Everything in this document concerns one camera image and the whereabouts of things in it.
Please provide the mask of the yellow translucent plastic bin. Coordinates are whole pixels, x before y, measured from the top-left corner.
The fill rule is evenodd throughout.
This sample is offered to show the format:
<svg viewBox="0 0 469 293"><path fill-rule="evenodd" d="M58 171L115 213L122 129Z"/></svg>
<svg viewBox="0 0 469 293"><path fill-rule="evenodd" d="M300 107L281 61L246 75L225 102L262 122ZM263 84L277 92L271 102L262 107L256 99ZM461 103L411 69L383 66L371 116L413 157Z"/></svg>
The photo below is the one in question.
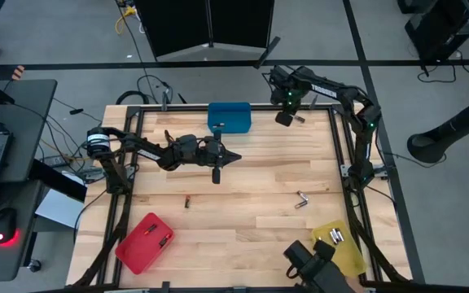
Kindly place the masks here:
<svg viewBox="0 0 469 293"><path fill-rule="evenodd" d="M329 231L336 228L340 229L344 236L344 241L337 245L332 242L331 236L329 235ZM347 277L358 277L366 272L366 262L353 236L349 232L347 225L342 220L332 221L313 229L311 239L314 243L318 240L322 240L335 249L331 260L339 267L343 275Z"/></svg>

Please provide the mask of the black stand pole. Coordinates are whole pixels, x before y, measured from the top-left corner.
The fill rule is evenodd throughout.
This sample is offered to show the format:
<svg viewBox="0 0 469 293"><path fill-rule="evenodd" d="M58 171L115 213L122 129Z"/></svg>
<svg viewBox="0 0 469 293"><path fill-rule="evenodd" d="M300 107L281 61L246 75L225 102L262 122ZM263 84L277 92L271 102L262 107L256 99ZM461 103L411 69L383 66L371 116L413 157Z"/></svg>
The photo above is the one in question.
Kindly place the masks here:
<svg viewBox="0 0 469 293"><path fill-rule="evenodd" d="M434 164L455 142L469 134L469 106L443 124L407 140L409 153L418 161Z"/></svg>

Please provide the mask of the black folding partition screen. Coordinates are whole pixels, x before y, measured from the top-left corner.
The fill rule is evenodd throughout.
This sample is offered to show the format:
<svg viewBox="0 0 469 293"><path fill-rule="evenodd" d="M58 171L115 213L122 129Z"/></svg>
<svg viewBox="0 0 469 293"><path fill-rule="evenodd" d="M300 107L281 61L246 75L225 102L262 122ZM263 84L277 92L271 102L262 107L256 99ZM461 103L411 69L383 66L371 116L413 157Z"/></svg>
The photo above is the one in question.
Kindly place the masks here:
<svg viewBox="0 0 469 293"><path fill-rule="evenodd" d="M275 0L133 0L155 59L254 57L259 68L281 41L272 37Z"/></svg>

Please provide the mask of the black equipment rack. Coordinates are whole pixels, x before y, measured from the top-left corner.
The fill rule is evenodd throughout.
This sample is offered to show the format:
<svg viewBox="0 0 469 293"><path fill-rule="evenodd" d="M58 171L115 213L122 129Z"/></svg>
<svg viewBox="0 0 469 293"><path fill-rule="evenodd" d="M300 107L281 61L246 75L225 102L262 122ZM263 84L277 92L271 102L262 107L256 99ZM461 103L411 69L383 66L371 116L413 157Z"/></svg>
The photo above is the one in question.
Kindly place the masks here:
<svg viewBox="0 0 469 293"><path fill-rule="evenodd" d="M422 67L446 61L469 38L469 0L397 0Z"/></svg>

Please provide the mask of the blue plastic bin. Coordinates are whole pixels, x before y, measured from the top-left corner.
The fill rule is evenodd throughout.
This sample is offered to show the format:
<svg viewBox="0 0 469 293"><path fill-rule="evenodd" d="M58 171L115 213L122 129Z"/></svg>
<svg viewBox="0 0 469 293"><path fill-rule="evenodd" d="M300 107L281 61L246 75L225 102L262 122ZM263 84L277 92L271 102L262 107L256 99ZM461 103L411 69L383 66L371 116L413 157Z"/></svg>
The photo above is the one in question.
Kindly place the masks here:
<svg viewBox="0 0 469 293"><path fill-rule="evenodd" d="M213 124L225 123L223 128ZM252 126L252 108L249 103L210 103L208 105L208 128L212 133L248 133Z"/></svg>

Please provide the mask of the white sheet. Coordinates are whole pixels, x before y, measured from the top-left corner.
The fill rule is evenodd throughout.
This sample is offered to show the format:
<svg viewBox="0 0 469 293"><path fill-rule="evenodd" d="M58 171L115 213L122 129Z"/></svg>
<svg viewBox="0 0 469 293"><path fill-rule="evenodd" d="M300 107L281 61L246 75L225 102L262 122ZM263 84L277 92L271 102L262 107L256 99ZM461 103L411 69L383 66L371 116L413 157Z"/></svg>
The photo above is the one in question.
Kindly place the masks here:
<svg viewBox="0 0 469 293"><path fill-rule="evenodd" d="M35 214L71 228L77 228L76 220L83 209L83 203L57 190L49 190Z"/></svg>

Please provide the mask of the red plastic bin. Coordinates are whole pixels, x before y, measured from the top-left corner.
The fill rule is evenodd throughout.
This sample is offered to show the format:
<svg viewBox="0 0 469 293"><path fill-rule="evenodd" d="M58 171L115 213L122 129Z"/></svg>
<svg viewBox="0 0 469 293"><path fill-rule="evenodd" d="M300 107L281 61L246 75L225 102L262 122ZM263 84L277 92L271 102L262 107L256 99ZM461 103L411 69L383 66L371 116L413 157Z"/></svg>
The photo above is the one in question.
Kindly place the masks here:
<svg viewBox="0 0 469 293"><path fill-rule="evenodd" d="M152 224L157 224L157 228L145 235L144 231ZM166 234L169 234L170 238L160 247L159 242ZM115 249L115 255L133 274L140 274L152 265L173 239L173 230L155 213L150 212L120 242Z"/></svg>

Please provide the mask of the grey power adapter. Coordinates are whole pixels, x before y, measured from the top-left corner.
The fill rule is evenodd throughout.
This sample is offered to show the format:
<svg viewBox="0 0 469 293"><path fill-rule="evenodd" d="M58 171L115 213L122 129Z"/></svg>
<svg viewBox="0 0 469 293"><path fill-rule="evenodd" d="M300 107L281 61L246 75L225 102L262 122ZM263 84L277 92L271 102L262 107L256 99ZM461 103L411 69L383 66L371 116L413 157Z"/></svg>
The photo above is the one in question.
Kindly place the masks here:
<svg viewBox="0 0 469 293"><path fill-rule="evenodd" d="M88 168L82 169L76 175L83 181L97 181L104 176L102 168L90 166Z"/></svg>

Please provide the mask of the dark grey desk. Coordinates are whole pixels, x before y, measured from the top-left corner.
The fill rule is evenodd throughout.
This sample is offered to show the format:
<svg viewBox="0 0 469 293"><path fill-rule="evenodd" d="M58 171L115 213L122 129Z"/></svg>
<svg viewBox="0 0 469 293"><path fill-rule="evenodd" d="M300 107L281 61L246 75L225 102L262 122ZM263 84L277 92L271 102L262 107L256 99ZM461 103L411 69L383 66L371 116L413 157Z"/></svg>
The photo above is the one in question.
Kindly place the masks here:
<svg viewBox="0 0 469 293"><path fill-rule="evenodd" d="M0 105L0 123L12 134L3 166L0 168L0 211L15 210L15 233L0 243L0 282L11 281L25 265L25 251L33 232L35 210L44 195L45 184L35 173L39 138L45 126L57 81L16 81L0 89L13 104Z"/></svg>

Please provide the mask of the black metal table frame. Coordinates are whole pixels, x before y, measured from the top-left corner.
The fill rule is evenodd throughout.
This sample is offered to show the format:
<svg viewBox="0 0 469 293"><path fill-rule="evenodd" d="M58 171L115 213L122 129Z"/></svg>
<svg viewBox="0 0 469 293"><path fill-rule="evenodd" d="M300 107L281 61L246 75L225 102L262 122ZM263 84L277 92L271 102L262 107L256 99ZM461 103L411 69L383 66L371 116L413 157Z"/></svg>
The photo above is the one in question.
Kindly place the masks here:
<svg viewBox="0 0 469 293"><path fill-rule="evenodd" d="M340 165L350 156L345 127L329 106L303 112L305 122L290 127L275 116L274 109L256 105L248 133L223 136L242 159L222 169L219 184L205 167L165 172L139 158L130 201L107 195L103 181L89 186L68 283L82 277L128 209L129 228L153 212L173 229L174 240L140 274L110 255L97 283L153 289L169 282L172 289L199 291L292 286L284 250L296 240L309 246L313 229L347 218ZM303 202L298 190L309 203L295 209Z"/></svg>

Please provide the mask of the black computer mouse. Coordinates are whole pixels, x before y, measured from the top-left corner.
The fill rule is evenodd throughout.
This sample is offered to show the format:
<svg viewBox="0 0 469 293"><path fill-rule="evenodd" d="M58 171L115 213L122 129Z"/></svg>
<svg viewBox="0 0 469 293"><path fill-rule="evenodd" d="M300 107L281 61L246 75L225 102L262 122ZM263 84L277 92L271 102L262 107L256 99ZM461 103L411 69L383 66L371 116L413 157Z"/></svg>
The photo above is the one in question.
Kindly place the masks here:
<svg viewBox="0 0 469 293"><path fill-rule="evenodd" d="M8 243L15 237L17 211L14 208L0 210L0 244Z"/></svg>

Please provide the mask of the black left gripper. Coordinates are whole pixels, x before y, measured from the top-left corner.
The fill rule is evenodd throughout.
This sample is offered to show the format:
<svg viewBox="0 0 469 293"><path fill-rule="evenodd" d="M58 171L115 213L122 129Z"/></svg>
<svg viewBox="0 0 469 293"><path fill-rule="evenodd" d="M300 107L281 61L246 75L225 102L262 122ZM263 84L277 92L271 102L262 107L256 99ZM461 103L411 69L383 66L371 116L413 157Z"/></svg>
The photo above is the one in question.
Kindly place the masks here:
<svg viewBox="0 0 469 293"><path fill-rule="evenodd" d="M214 136L197 138L195 135L188 134L176 138L171 143L171 147L179 164L223 167L242 159L240 154L228 151L221 139Z"/></svg>

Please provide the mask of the black desk leg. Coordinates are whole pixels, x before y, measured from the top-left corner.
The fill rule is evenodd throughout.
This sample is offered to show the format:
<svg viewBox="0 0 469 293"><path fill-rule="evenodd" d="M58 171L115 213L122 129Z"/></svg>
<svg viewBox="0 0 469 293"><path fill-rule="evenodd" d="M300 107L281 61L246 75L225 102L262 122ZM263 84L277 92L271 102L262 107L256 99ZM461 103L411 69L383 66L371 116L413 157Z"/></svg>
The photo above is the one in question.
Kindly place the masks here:
<svg viewBox="0 0 469 293"><path fill-rule="evenodd" d="M83 202L87 188L83 183L78 183L73 179L64 176L62 173L54 170L52 167L34 159L32 167L28 174L31 180L39 180L51 189L67 195L70 198Z"/></svg>

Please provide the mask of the black hand-held device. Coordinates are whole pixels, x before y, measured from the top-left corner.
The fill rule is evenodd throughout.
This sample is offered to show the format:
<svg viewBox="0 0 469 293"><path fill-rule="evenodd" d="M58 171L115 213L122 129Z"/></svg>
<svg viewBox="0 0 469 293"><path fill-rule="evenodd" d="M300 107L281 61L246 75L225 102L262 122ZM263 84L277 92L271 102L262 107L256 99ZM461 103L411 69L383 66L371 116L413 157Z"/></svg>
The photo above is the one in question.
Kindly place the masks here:
<svg viewBox="0 0 469 293"><path fill-rule="evenodd" d="M298 293L356 293L331 260L335 254L333 246L317 240L313 251L311 254L296 240L283 253L291 263L286 276L289 279L300 278L300 283L294 285Z"/></svg>

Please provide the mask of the grey power strip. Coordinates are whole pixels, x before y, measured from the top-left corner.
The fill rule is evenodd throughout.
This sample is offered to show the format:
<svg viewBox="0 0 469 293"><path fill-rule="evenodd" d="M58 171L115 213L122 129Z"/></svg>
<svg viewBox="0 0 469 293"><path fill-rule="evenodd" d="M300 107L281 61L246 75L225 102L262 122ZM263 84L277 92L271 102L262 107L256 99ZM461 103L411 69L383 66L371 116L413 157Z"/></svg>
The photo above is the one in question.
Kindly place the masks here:
<svg viewBox="0 0 469 293"><path fill-rule="evenodd" d="M68 167L72 163L72 159L61 155L53 155L42 158L41 162L52 168L62 168Z"/></svg>

